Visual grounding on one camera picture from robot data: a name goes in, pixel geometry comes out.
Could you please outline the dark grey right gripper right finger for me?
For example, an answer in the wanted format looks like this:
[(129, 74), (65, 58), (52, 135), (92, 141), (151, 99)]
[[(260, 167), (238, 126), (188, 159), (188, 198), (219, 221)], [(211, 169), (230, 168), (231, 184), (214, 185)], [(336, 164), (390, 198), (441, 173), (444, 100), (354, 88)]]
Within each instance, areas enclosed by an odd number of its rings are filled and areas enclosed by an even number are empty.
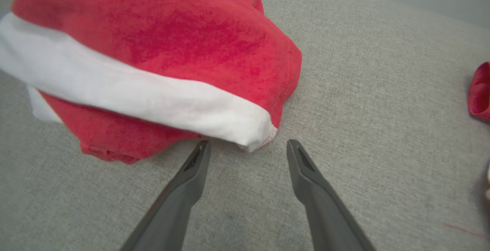
[(294, 193), (305, 206), (314, 250), (374, 251), (371, 241), (298, 140), (287, 141), (287, 161)]

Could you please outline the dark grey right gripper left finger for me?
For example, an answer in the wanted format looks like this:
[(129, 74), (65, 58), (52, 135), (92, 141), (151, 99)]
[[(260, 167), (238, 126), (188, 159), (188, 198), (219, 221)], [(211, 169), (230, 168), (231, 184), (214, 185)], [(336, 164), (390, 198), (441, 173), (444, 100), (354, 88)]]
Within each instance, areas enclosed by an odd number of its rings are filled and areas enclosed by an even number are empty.
[(211, 158), (199, 142), (121, 247), (122, 251), (180, 251), (191, 208), (201, 199)]

